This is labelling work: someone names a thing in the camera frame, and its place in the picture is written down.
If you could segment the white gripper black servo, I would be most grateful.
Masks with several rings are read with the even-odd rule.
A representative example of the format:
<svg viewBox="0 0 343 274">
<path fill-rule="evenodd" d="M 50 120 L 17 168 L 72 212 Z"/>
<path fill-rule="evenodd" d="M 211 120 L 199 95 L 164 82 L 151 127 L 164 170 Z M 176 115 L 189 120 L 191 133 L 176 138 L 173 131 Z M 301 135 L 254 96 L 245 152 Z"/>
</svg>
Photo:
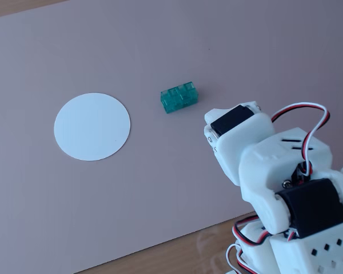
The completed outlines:
<svg viewBox="0 0 343 274">
<path fill-rule="evenodd" d="M 224 174 L 239 186 L 238 170 L 246 149 L 275 134 L 270 116 L 252 101 L 229 109 L 214 108 L 204 120 L 204 135 L 214 156 Z"/>
</svg>

